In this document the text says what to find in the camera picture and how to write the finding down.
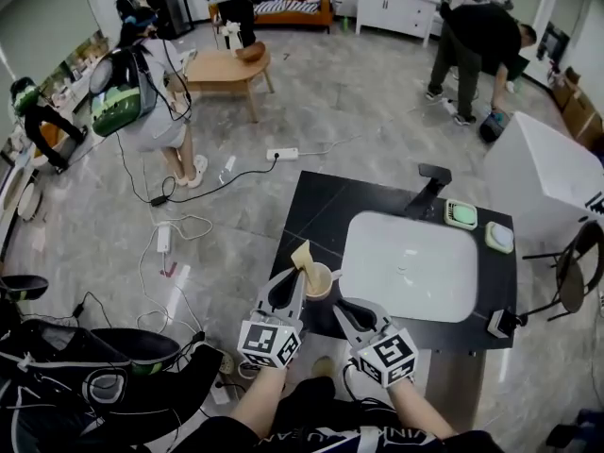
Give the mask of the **black fabric gear pile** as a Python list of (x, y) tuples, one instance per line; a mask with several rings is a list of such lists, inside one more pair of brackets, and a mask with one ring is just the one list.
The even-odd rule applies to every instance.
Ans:
[(0, 453), (120, 453), (178, 433), (223, 358), (201, 333), (180, 346), (171, 367), (137, 376), (91, 330), (21, 323), (0, 339)]

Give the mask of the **beige toothpaste tube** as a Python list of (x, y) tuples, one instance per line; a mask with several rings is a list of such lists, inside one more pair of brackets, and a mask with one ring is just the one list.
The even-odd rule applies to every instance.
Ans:
[(306, 274), (308, 279), (308, 294), (318, 295), (321, 293), (321, 278), (319, 269), (317, 268), (312, 255), (310, 253), (310, 242), (303, 242), (291, 255), (291, 260), (294, 267), (298, 271), (302, 271)]

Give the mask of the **black faucet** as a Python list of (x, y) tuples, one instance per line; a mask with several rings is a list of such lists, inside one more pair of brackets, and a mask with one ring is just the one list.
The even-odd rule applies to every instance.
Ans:
[(428, 178), (428, 183), (405, 208), (405, 216), (413, 220), (428, 217), (440, 192), (452, 180), (451, 171), (437, 165), (419, 163), (418, 173), (420, 176)]

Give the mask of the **white round disc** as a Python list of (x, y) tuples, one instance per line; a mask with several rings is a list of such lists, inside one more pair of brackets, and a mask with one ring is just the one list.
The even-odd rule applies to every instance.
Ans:
[(35, 182), (29, 183), (20, 198), (17, 213), (25, 221), (31, 221), (42, 202), (42, 188)]

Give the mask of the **person's right forearm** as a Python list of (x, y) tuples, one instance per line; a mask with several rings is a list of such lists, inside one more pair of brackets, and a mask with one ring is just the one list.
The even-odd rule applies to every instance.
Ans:
[(403, 427), (421, 429), (440, 440), (457, 435), (407, 378), (400, 379), (387, 391)]

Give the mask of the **brown cardboard box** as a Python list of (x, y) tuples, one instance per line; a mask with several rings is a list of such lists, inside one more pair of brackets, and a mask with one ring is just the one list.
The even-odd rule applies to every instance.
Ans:
[(572, 66), (555, 75), (551, 90), (560, 109), (564, 109), (570, 98), (579, 90), (579, 80), (580, 74)]
[(583, 93), (572, 94), (562, 118), (574, 141), (589, 151), (604, 149), (604, 123), (591, 100)]

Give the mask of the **person's left forearm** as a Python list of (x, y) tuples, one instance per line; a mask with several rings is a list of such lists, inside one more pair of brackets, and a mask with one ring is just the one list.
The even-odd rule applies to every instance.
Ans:
[(264, 367), (229, 415), (259, 438), (269, 435), (286, 383), (287, 370)]

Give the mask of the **green soap dish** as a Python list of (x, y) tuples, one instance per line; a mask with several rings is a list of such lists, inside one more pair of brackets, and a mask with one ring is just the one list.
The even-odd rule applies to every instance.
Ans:
[(447, 199), (445, 201), (444, 221), (450, 227), (474, 230), (478, 226), (478, 210), (473, 205)]

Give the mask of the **white bathtub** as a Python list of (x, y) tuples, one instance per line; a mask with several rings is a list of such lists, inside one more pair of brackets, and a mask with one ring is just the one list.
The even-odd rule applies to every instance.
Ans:
[(565, 245), (580, 226), (604, 229), (604, 167), (558, 130), (517, 111), (485, 155), (493, 210), (512, 218), (514, 234)]

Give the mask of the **pale blue soap dish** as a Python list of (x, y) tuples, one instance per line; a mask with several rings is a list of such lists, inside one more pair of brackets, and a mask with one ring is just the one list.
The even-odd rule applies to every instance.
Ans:
[(510, 254), (514, 249), (513, 231), (496, 222), (489, 222), (485, 227), (486, 245), (500, 253)]

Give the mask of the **black green dome backpack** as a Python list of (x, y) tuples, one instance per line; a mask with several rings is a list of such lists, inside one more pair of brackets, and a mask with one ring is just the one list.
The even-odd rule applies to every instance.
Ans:
[(115, 48), (95, 66), (90, 82), (92, 131), (103, 138), (151, 112), (158, 98), (140, 48)]

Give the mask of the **black white soap dispenser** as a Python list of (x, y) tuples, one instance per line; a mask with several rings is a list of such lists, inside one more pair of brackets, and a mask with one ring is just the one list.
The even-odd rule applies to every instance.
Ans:
[(509, 310), (497, 310), (491, 315), (487, 331), (497, 339), (510, 339), (519, 327), (528, 323), (526, 313), (515, 314)]

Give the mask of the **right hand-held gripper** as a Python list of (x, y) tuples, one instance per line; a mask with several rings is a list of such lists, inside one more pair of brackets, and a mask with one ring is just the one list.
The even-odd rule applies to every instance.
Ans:
[(418, 349), (405, 328), (386, 335), (372, 344), (392, 324), (385, 309), (374, 302), (359, 298), (341, 298), (333, 312), (353, 348), (358, 369), (382, 388), (411, 377), (416, 370)]

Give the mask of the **dark brown cabinet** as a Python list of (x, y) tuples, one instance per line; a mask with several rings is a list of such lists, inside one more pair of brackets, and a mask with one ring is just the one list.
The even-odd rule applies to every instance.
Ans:
[[(341, 271), (350, 221), (364, 211), (408, 218), (405, 208), (414, 197), (414, 193), (406, 190), (302, 172), (278, 245), (274, 271), (288, 268), (293, 251), (305, 241), (310, 242), (316, 261)], [(437, 198), (428, 217), (415, 221), (449, 227), (444, 212), (445, 201)], [(515, 311), (517, 299), (516, 257), (486, 245), (485, 227), (489, 222), (512, 226), (509, 215), (479, 209), (478, 226), (474, 230), (454, 227), (470, 233), (478, 248), (478, 300), (464, 321), (452, 324), (392, 316), (410, 333), (418, 348), (430, 352), (426, 375), (428, 400), (459, 429), (470, 429), (476, 424), (487, 352), (508, 349), (513, 344), (513, 338), (497, 339), (487, 331), (492, 313)], [(343, 337), (332, 311), (341, 298), (347, 297), (342, 296), (338, 282), (326, 299), (306, 306), (303, 318), (311, 332)]]

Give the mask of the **white ceramic mug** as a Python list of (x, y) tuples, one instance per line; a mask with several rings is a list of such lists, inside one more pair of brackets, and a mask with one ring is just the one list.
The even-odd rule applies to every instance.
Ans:
[(326, 299), (333, 284), (342, 276), (340, 270), (332, 271), (328, 266), (320, 262), (313, 264), (312, 279), (307, 281), (306, 298), (310, 301), (321, 301)]

